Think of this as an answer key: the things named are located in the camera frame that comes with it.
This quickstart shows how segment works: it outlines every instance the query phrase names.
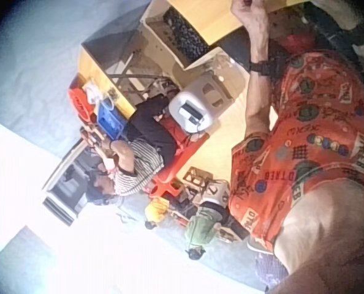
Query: orange shirt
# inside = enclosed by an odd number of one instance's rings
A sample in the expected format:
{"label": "orange shirt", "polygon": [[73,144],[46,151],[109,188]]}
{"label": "orange shirt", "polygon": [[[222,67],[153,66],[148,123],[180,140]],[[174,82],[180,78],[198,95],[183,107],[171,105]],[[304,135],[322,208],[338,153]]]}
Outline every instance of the orange shirt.
{"label": "orange shirt", "polygon": [[232,150],[229,201],[271,251],[287,213],[318,184],[347,178],[364,186],[364,84],[330,53],[306,53],[289,63],[273,106],[273,130]]}

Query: chair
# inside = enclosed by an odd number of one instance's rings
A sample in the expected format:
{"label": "chair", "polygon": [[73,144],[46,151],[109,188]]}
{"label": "chair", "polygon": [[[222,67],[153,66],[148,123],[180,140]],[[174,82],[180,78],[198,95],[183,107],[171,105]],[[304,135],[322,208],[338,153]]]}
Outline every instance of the chair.
{"label": "chair", "polygon": [[181,129],[176,121],[171,118],[164,118],[160,123],[170,132],[175,139],[178,147],[173,162],[161,170],[153,179],[153,188],[149,194],[150,198],[162,197],[165,193],[169,193],[174,197],[179,196],[183,191],[183,184],[175,177],[190,157],[209,139],[209,135],[205,134],[198,141],[192,142],[189,136]]}
{"label": "chair", "polygon": [[232,103],[212,75],[205,73],[174,97],[169,111],[182,129],[194,134],[209,128]]}

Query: yellow shirt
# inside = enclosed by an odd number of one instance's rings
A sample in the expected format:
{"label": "yellow shirt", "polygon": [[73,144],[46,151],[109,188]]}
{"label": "yellow shirt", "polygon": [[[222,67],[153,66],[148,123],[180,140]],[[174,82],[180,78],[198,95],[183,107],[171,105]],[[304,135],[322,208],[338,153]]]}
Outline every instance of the yellow shirt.
{"label": "yellow shirt", "polygon": [[155,198],[145,208],[145,216],[148,222],[160,223],[165,218],[170,202],[162,197]]}

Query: red stool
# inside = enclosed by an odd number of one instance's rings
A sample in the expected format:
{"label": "red stool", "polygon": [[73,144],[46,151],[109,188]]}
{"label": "red stool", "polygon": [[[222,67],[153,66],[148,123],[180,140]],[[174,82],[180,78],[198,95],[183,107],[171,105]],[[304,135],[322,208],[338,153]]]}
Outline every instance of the red stool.
{"label": "red stool", "polygon": [[162,197],[165,193],[169,193],[174,197],[179,196],[183,191],[183,184],[175,177],[185,163],[197,152],[198,149],[209,139],[209,135],[205,134],[196,142],[191,142],[189,136],[183,132],[180,125],[172,118],[164,118],[160,123],[170,132],[175,139],[178,147],[175,158],[167,168],[164,168],[153,179],[154,187],[150,192],[150,198]]}

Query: leg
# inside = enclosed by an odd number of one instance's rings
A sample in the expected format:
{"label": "leg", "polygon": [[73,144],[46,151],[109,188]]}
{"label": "leg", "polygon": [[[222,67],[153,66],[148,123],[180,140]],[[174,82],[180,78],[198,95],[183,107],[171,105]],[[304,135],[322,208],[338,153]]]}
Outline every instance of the leg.
{"label": "leg", "polygon": [[136,112],[130,118],[131,124],[144,136],[144,138],[163,157],[164,167],[172,163],[176,152],[176,142],[171,134],[153,116],[161,114],[168,105],[168,98],[158,95],[140,103]]}

